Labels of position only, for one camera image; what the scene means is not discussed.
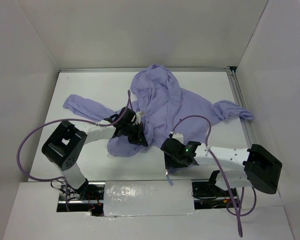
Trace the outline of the lavender zip jacket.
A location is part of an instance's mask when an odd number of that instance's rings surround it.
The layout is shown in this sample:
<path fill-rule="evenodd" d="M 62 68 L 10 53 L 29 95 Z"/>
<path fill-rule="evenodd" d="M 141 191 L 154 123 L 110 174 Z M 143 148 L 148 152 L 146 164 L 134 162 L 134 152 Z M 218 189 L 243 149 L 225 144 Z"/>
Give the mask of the lavender zip jacket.
<path fill-rule="evenodd" d="M 145 113 L 148 147 L 127 137 L 101 140 L 84 147 L 78 164 L 89 180 L 140 181 L 165 177 L 161 145 L 170 131 L 184 141 L 224 148 L 246 148 L 242 119 L 252 114 L 234 102 L 225 72 L 178 72 L 154 65 L 136 72 L 71 72 L 65 76 L 63 107 L 76 116 L 100 121 L 118 113 L 131 94 L 132 107 Z"/>

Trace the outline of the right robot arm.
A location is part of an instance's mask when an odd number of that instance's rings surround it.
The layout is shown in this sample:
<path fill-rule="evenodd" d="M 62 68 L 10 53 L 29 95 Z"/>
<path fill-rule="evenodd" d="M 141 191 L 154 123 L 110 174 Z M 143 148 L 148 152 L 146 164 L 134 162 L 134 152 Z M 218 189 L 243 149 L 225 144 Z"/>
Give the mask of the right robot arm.
<path fill-rule="evenodd" d="M 206 146 L 197 141 L 183 144 L 169 137 L 160 150 L 164 152 L 166 170 L 221 166 L 222 170 L 213 171 L 209 178 L 208 190 L 213 196 L 220 196 L 228 187 L 253 187 L 268 195 L 277 193 L 283 164 L 259 144 L 250 148 L 224 148 Z"/>

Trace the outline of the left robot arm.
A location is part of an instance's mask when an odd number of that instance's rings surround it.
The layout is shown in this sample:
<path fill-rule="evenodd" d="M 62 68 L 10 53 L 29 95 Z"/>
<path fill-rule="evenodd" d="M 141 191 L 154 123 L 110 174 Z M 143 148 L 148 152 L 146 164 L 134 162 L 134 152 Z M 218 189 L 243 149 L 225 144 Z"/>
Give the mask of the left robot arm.
<path fill-rule="evenodd" d="M 144 115 L 142 111 L 134 112 L 124 107 L 119 114 L 96 123 L 74 125 L 63 120 L 44 143 L 41 151 L 65 178 L 71 194 L 82 200 L 89 193 L 89 181 L 77 164 L 84 145 L 125 136 L 129 144 L 147 147 L 142 123 Z"/>

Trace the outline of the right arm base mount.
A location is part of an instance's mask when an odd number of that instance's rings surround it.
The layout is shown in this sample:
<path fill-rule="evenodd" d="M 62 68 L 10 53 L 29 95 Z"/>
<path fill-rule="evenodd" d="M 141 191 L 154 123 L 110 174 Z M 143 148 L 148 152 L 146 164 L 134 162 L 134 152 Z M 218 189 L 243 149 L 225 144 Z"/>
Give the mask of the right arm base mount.
<path fill-rule="evenodd" d="M 209 179 L 192 181 L 191 195 L 193 197 L 195 210 L 233 207 L 228 190 L 222 190 L 216 186 L 217 177 L 221 177 L 219 170 L 213 171 Z"/>

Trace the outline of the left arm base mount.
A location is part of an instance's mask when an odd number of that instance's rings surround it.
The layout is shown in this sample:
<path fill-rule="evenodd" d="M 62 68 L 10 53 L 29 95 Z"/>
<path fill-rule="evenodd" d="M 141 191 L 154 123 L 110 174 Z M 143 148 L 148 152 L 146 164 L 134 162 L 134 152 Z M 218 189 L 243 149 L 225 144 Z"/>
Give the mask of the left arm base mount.
<path fill-rule="evenodd" d="M 51 181 L 50 186 L 59 193 L 56 208 L 58 213 L 87 212 L 94 217 L 104 216 L 104 182 L 89 183 L 87 190 L 81 194 L 71 187 L 66 189 L 65 183 L 60 180 Z"/>

